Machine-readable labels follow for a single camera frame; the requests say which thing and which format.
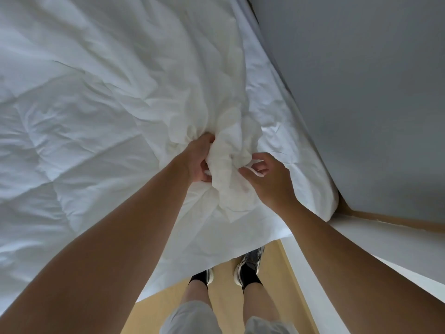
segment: gray shorts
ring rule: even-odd
[[[202,301],[189,301],[173,311],[165,320],[159,334],[222,334],[210,306]],[[298,334],[294,325],[270,322],[251,317],[244,334]]]

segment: person's left hand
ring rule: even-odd
[[[181,153],[183,162],[186,163],[192,182],[212,181],[212,177],[204,173],[209,167],[206,163],[206,157],[209,154],[210,145],[215,140],[215,136],[209,132],[203,134],[198,139],[190,142],[186,149]]]

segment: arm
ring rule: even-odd
[[[204,134],[73,240],[0,318],[1,333],[119,334],[164,250],[193,181],[210,181]]]
[[[259,198],[292,231],[351,333],[445,333],[445,304],[355,245],[304,207],[289,170],[268,153],[242,168]]]

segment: person's right hand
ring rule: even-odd
[[[264,177],[256,175],[246,167],[238,171],[252,184],[258,197],[266,206],[278,214],[281,207],[298,202],[292,186],[291,174],[283,163],[268,152],[255,153],[252,159],[262,160],[253,164],[252,168]]]

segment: white duvet cover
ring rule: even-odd
[[[0,0],[0,21],[0,314],[205,131],[213,183],[190,188],[140,299],[289,235],[236,171],[252,152],[284,162],[321,218],[335,210],[235,0]]]

